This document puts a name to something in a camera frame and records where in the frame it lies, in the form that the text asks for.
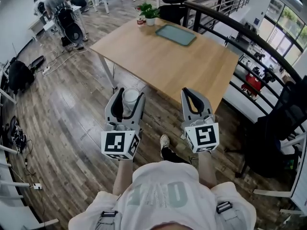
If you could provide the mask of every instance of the metal railing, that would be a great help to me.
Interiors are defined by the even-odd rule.
[[[198,33],[205,33],[210,32],[219,38],[225,41],[225,44],[231,44],[239,51],[242,51],[244,56],[252,59],[255,65],[258,65],[260,68],[263,68],[263,72],[270,74],[271,81],[277,81],[283,88],[285,87],[285,83],[283,80],[278,77],[272,70],[271,67],[266,66],[258,57],[255,56],[252,52],[248,51],[244,48],[236,39],[228,38],[227,36],[217,32],[214,30],[214,27],[218,22],[222,22],[223,24],[235,29],[239,35],[246,37],[249,39],[249,42],[252,43],[254,46],[259,47],[266,55],[269,55],[270,58],[274,59],[274,62],[278,63],[279,66],[284,69],[288,73],[288,75],[293,79],[295,82],[301,81],[301,77],[298,73],[292,68],[292,66],[274,49],[272,48],[266,41],[264,41],[261,37],[259,37],[255,32],[247,29],[243,24],[233,20],[229,17],[229,15],[237,11],[238,9],[242,8],[246,4],[248,4],[249,0],[217,0],[216,4],[210,3],[212,0],[191,0],[186,1],[184,4],[186,5],[186,15],[183,21],[183,26],[193,29],[193,31]],[[267,81],[261,74],[254,69],[251,69],[242,61],[242,58],[237,63],[237,67],[244,69],[250,76],[255,77],[257,81],[261,83],[261,88],[264,86],[266,89],[277,98],[277,100],[283,102],[279,98],[279,94],[270,86],[270,82]],[[246,77],[242,77],[242,75],[238,74],[236,71],[233,74],[239,81],[244,83],[245,87],[248,88],[251,92],[255,93],[259,96],[271,109],[274,109],[275,104],[269,101],[265,95],[261,92],[261,89],[255,88],[253,84],[251,84],[247,80]],[[256,102],[252,95],[246,91],[243,87],[240,87],[234,82],[230,81],[230,85],[234,87],[237,91],[239,91],[242,95],[244,95],[247,99],[249,99],[256,107],[258,107],[265,115],[268,115],[268,112],[265,110],[264,106],[261,106],[259,102]]]

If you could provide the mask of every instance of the office chair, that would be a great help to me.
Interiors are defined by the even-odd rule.
[[[299,151],[284,155],[280,151],[280,140],[285,140],[305,120],[307,120],[307,76],[294,84],[287,82],[274,109],[246,132],[246,140],[242,150],[225,152],[243,153],[245,164],[236,178],[242,177],[247,167],[255,173],[272,178],[284,170],[285,161],[297,163]]]
[[[164,3],[171,5],[163,5],[159,7],[160,18],[180,25],[180,20],[185,16],[185,6],[183,2],[186,0],[162,0]]]

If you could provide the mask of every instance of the black equipment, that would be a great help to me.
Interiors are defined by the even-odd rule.
[[[27,135],[23,133],[23,130],[19,126],[19,122],[16,116],[11,119],[10,132],[13,142],[16,145],[18,152],[23,152],[25,145],[27,144]]]
[[[45,10],[45,4],[44,2],[39,2],[38,6],[37,6],[38,11],[40,11],[41,14],[43,14],[46,10]]]
[[[159,7],[160,18],[180,25],[180,20],[185,16],[186,10],[183,5],[186,0],[162,0],[164,3],[171,5],[163,5]]]
[[[249,166],[255,173],[271,178],[284,170],[286,161],[297,162],[299,151],[284,155],[280,151],[280,140],[288,138],[294,130],[307,120],[307,76],[294,84],[288,81],[283,88],[274,109],[267,115],[258,118],[247,131],[246,143],[242,150],[229,150],[245,155],[245,164],[236,177],[241,177]]]
[[[75,23],[74,13],[70,7],[62,6],[56,9],[56,20],[63,29],[63,37],[67,37],[69,41],[78,44],[83,39],[81,28]]]

